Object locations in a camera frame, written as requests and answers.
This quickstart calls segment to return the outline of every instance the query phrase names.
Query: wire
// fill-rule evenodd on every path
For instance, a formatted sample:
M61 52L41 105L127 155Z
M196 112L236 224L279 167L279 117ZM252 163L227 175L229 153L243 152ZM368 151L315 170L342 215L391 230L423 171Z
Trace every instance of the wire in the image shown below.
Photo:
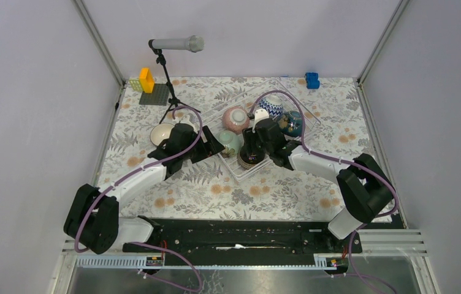
M265 93L261 94L261 96L259 96L256 99L256 101L254 102L254 105L252 105L252 108L250 110L250 114L252 114L252 112L254 111L254 108L256 107L257 103L263 97L265 97L268 94L272 94L272 93L280 93L280 94L283 94L286 97L290 98L290 100L293 101L293 103L295 104L295 106L299 110L299 113L301 115L303 115L303 110L301 109L301 106L299 106L299 101L297 101L297 99L292 97L287 92L281 91L281 90L272 90L272 91L268 91L268 92L265 92ZM377 180L381 181L389 189L389 191L393 195L393 199L395 200L395 205L393 206L393 208L390 211L388 211L386 213L381 213L381 214L377 215L376 217L388 216L388 215L394 213L398 209L398 206L400 204L400 200L398 199L397 191L395 191L393 186L391 186L391 184L389 184L388 181L386 181L382 176L380 176L379 174L377 174L374 171L370 170L369 168L363 167L362 165L360 165L360 164L358 164L356 162L353 162L353 161L350 161L350 160L345 160L345 159L339 159L337 157L329 156L329 155L326 155L326 154L323 154L323 153L319 153L319 152L310 150L310 148L308 148L307 145L305 144L305 129L306 129L306 122L305 122L305 120L303 118L302 123L301 123L301 146L303 147L303 149L305 151L308 151L308 152L310 152L310 154L318 156L320 158L324 158L324 159L331 160L331 161L334 161L334 162L339 162L339 163L344 162L345 164L353 165L354 167L357 167L357 168L369 173L370 175L374 176Z
M162 248L167 248L167 242L166 242L165 240L160 241L160 247L162 247ZM165 252L165 251L162 251L162 255L161 255L162 262L164 262L164 252Z
M166 251L166 252L171 253L171 254L177 256L178 258L182 259L194 271L194 274L196 275L196 278L198 279L198 288L196 288L196 289L187 288L187 287L184 287L184 286L182 286L180 284L177 284L177 283L162 279L161 277L155 277L155 276L152 276L152 275L149 275L149 276L146 276L146 277L150 277L150 278L152 278L154 280L164 282L166 284L169 284L169 285L174 286L176 288L182 289L184 291L200 292L202 290L202 288L204 287L204 283L202 282L202 277L200 276L200 273L198 272L198 270L194 267L194 265L192 265L192 263L189 260L187 260L187 258L182 256L181 254L179 254L179 253L177 253L177 252L175 252L173 250L170 250L170 249L156 247L156 246L149 245L149 244L146 244L146 243L141 243L141 242L131 242L130 244L138 245L138 246L142 246L142 247L147 247L147 248L158 250L158 251Z
M297 99L295 99L294 97L292 97L290 94L288 94L287 92L285 91L281 91L281 90L272 90L272 91L268 91L268 92L265 92L263 94L261 94L261 96L259 96L256 101L254 102L254 104L252 105L251 107L251 110L250 110L250 114L252 114L252 112L254 111L254 108L256 107L257 103L263 98L265 97L266 95L268 94L272 94L272 93L280 93L280 94L283 94L285 95L286 97L290 98L290 100L292 100L292 102L295 104L295 106L297 107L297 109L299 110L299 113L301 115L303 115L303 110L301 109L301 106L299 106L299 101ZM345 164L349 164L349 165L352 165L354 167L357 167L363 171L365 171L366 173L374 176L377 180L381 181L388 189L389 191L391 192L391 194L393 195L393 199L395 200L395 205L393 206L393 208L391 210L389 210L388 212L386 213L381 213L381 214L378 214L376 217L383 217L383 216L388 216L388 215L391 215L392 213L394 213L396 210L398 210L398 206L400 204L400 200L398 199L398 195L397 195L397 191L393 188L393 186L391 186L391 184L389 184L388 181L386 181L382 176L380 176L379 174L375 173L374 171L370 170L369 168L367 167L363 167L362 165L356 163L356 162L353 162L353 161L350 161L350 160L344 160L344 159L340 159L340 158L337 158L337 157L333 157L333 156L329 156L329 155L326 155L326 154L323 154L323 153L319 153L319 152L316 152L316 151L312 151L310 148L308 148L305 144L305 128L306 128L306 123L305 123L305 119L303 117L303 120L302 120L302 123L301 123L301 146L303 147L303 149L307 152L309 152L310 154L312 155L315 155L315 156L318 156L320 158L323 158L323 159L327 159L327 160L331 160L331 161L334 161L334 162L338 162L338 163L342 163L344 162ZM366 226L366 224L362 224L358 229L361 229L363 228L364 226ZM353 231L351 232L350 234L350 239L349 239L349 246L348 246L348 258L349 258L349 262L353 268L353 271L355 272L355 275L359 277L359 279L364 283L366 284L370 289L372 289L373 291L375 291L376 293L384 293L382 291L380 291L379 289L377 289L375 286L371 285L370 283L368 283L368 281L366 281L366 279L364 278L365 276L367 275L361 275L357 268L355 267L355 264L353 262L353 259L351 258L351 247L352 247L352 242L353 242L353 238L355 236L355 234L357 233L357 231ZM388 285L388 287L390 287L395 293L396 293L396 290L394 290L393 287L389 286L389 284L387 284L386 282L383 283L384 285Z
M173 156L169 156L169 157L166 157L164 159L161 159L159 161L155 161L155 162L152 162L150 164L146 164L144 165L143 167L139 167L137 168L136 170L133 170L131 172L129 172L127 175L123 176L122 178L120 178L118 181L116 181L113 186L109 186L108 188L106 188L106 190L102 191L101 194L99 194L99 196L97 196L97 198L95 199L95 201L93 201L93 203L91 204L90 208L88 208L88 210L86 211L86 214L81 222L81 224L79 225L79 229L77 230L77 234L75 235L75 242L74 242L74 249L77 253L82 253L82 252L86 252L88 251L88 248L84 248L84 249L80 249L79 248L79 240L80 240L80 237L81 237L81 234L83 233L83 230L84 230L84 227L86 225L86 222L88 221L88 218L90 217L91 215L91 212L95 209L95 207L97 206L97 204L99 204L100 200L106 196L106 194L108 192L110 192L111 190L113 190L116 186L120 185L122 182L124 182L125 180L127 180L128 178L130 178L131 176L133 176L134 174L142 171L142 170L145 170L146 168L150 168L152 166L155 166L155 165L158 165L158 164L161 164L161 163L164 163L168 160L171 160L171 159L175 159L177 157L180 157L184 154L186 154L187 152L189 152L189 150L191 150L194 145L196 145L196 143L198 143L198 140L200 140L200 138L202 137L202 117L200 116L200 114L198 114L198 112L193 108L193 107L190 107L190 106L187 106L187 105L180 105L178 107L175 107L175 109L173 109L173 119L175 119L175 112L177 110L180 110L182 108L187 108L189 110L191 110L192 112L194 112L194 114L196 114L196 116L198 117L198 121L200 122L200 129L198 131L198 136L196 136L196 139L194 139L194 141L189 145L189 147L187 147L185 150L182 150L180 151L179 153L176 153L175 155Z
M381 284L384 284L386 285L388 288L390 288L393 293L397 293L397 289L395 287L393 287L390 283L382 280L381 278L379 277L375 277L375 276L371 276L369 274L333 274L331 276L316 276L316 277L312 277L312 279L336 279L338 277L362 277L364 279L371 279L371 280L374 280L374 281L377 281L377 282L380 282Z

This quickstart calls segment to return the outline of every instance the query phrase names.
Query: tripod stand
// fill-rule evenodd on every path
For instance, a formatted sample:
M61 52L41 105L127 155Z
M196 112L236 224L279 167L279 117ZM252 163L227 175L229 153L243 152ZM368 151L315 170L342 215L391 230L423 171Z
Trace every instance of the tripod stand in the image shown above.
M164 118L166 118L166 115L168 114L168 112L170 111L173 111L173 109L175 107L178 107L178 104L182 104L182 105L185 105L185 106L188 106L187 104L183 103L182 101L180 101L180 99L178 99L175 95L175 90L173 89L173 84L171 84L171 80L169 79L169 74L167 73L167 69L166 69L166 58L164 57L164 55L162 54L162 50L161 49L154 49L152 46L151 46L151 42L150 42L150 47L151 49L153 50L153 53L156 54L158 57L156 58L156 63L157 64L161 64L162 67L164 68L164 73L166 73L166 79L167 79L167 82L166 82L166 86L167 88L169 89L169 92L171 93L171 98L168 100L169 102L169 108L166 110L166 113L164 113L164 116L162 116L162 119L160 119L160 124L164 121Z

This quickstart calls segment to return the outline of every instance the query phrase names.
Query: white wall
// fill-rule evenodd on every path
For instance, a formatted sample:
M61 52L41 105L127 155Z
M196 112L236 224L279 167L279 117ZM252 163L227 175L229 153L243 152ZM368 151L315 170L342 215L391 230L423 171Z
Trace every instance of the white wall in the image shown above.
M407 220L461 293L461 1L411 1L365 88Z
M202 36L165 51L173 76L357 77L398 0L86 0L125 77L163 75L150 39Z
M0 1L0 293L44 293L117 85L71 1Z

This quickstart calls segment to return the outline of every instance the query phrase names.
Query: pink bowl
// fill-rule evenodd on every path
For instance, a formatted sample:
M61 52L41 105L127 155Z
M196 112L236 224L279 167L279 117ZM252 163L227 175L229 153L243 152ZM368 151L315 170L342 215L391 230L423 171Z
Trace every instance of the pink bowl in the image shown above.
M241 106L230 107L221 118L223 126L230 131L240 134L250 124L246 110Z

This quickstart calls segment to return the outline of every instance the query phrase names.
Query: blue and white vase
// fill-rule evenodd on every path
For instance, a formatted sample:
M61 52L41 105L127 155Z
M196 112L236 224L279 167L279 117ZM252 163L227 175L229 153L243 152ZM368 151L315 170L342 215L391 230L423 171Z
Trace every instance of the blue and white vase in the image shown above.
M259 107L267 110L271 118L283 114L283 104L276 95L268 95L259 101Z

